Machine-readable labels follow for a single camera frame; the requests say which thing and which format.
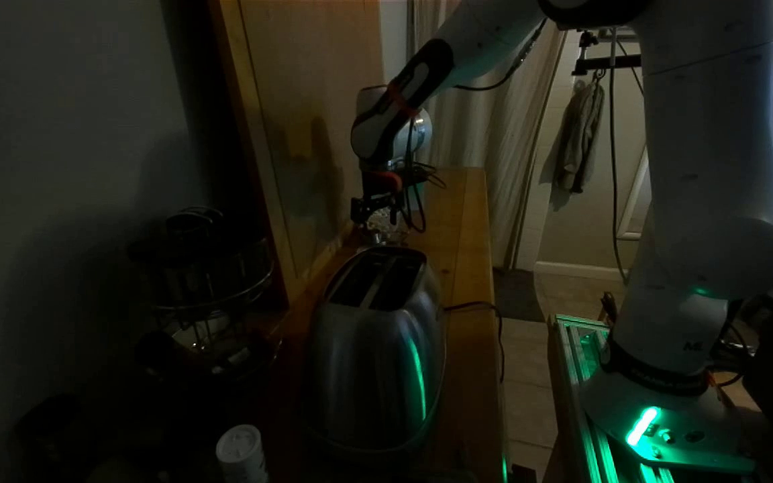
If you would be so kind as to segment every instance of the cup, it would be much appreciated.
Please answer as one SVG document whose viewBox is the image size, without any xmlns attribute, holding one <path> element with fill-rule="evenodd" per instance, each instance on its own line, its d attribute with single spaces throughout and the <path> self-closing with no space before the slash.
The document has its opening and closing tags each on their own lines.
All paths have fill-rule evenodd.
<svg viewBox="0 0 773 483">
<path fill-rule="evenodd" d="M 230 427 L 217 440 L 217 460 L 224 464 L 225 483 L 269 483 L 261 432 L 252 424 Z"/>
</svg>

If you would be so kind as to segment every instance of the wire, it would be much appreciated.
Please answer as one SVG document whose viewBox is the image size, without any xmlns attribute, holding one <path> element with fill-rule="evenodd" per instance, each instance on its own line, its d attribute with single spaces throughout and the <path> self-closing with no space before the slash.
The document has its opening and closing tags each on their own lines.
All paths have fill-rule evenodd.
<svg viewBox="0 0 773 483">
<path fill-rule="evenodd" d="M 617 82 L 617 30 L 613 30 L 609 40 L 609 74 L 606 74 L 606 116 L 609 116 L 609 177 L 613 177 L 613 216 L 609 216 L 609 242 L 613 254 L 617 259 L 617 270 L 622 285 L 628 285 L 628 273 L 622 269 L 622 252 L 620 252 L 620 167 L 617 167 L 617 101 L 614 101 L 614 82 Z"/>
<path fill-rule="evenodd" d="M 417 172 L 420 180 L 437 188 L 449 188 L 446 180 L 437 175 L 437 167 L 422 160 L 410 160 L 409 167 Z"/>
<path fill-rule="evenodd" d="M 526 42 L 520 46 L 520 54 L 516 57 L 516 61 L 511 63 L 511 69 L 507 69 L 497 82 L 492 82 L 492 86 L 455 86 L 455 87 L 459 87 L 459 90 L 495 90 L 495 87 L 500 87 L 501 82 L 507 82 L 507 81 L 516 74 L 516 69 L 523 63 L 530 49 L 539 40 L 544 23 L 548 23 L 548 18 L 542 18 L 542 23 L 526 36 Z"/>
<path fill-rule="evenodd" d="M 728 332 L 738 341 L 738 345 L 740 345 L 743 354 L 752 354 L 752 345 L 747 344 L 747 338 L 743 338 L 740 330 L 735 328 L 735 310 L 734 310 L 734 309 L 730 309 L 730 313 L 728 313 L 728 330 L 724 330 L 724 336 L 728 336 Z M 738 381 L 743 377 L 743 368 L 734 368 L 734 369 L 735 369 L 734 377 L 719 381 L 719 384 L 714 384 L 714 387 L 734 387 L 734 384 L 738 384 Z"/>
<path fill-rule="evenodd" d="M 424 232 L 429 227 L 429 220 L 424 215 L 424 204 L 422 204 L 422 192 L 420 192 L 420 183 L 428 180 L 428 175 L 420 177 L 420 172 L 414 167 L 420 167 L 414 160 L 414 118 L 409 120 L 409 144 L 406 144 L 406 167 L 398 172 L 404 177 L 404 199 L 399 199 L 399 215 L 406 220 L 406 226 L 417 232 Z"/>
<path fill-rule="evenodd" d="M 632 74 L 634 74 L 634 82 L 636 82 L 636 87 L 640 87 L 640 93 L 645 95 L 646 90 L 645 90 L 645 81 L 640 77 L 640 71 L 632 66 Z"/>
<path fill-rule="evenodd" d="M 489 310 L 497 313 L 497 344 L 500 344 L 500 376 L 497 376 L 497 381 L 501 384 L 506 381 L 501 310 L 500 310 L 497 303 L 489 303 L 489 301 L 471 301 L 471 303 L 442 305 L 446 313 L 471 310 L 471 309 L 489 309 Z"/>
</svg>

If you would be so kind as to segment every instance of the toaster slot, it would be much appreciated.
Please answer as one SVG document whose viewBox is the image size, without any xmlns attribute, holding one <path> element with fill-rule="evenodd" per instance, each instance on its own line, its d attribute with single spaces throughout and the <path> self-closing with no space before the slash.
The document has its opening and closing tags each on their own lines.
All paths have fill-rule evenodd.
<svg viewBox="0 0 773 483">
<path fill-rule="evenodd" d="M 417 290 L 422 254 L 398 254 L 393 258 L 371 309 L 377 310 L 398 310 Z"/>
<path fill-rule="evenodd" d="M 389 265 L 389 254 L 371 250 L 366 252 L 351 270 L 338 281 L 330 303 L 340 305 L 363 305 L 366 295 L 371 291 L 373 281 L 385 273 Z"/>
</svg>

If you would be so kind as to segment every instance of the stainless steel toaster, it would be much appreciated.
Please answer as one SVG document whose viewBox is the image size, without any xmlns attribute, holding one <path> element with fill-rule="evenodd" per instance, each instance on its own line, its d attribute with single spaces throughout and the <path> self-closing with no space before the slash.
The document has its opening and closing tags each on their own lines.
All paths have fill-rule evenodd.
<svg viewBox="0 0 773 483">
<path fill-rule="evenodd" d="M 304 427 L 334 455 L 394 464 L 424 442 L 446 369 L 428 258 L 373 246 L 343 265 L 314 313 Z"/>
</svg>

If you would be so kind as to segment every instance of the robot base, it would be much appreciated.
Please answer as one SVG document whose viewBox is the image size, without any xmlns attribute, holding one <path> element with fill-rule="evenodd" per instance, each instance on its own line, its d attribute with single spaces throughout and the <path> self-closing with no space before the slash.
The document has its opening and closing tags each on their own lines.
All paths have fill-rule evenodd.
<svg viewBox="0 0 773 483">
<path fill-rule="evenodd" d="M 609 330 L 602 321 L 558 317 L 561 361 L 570 376 L 565 400 L 577 419 L 577 440 L 591 479 L 707 479 L 754 474 L 728 396 L 710 387 L 699 396 L 645 389 L 602 369 Z"/>
</svg>

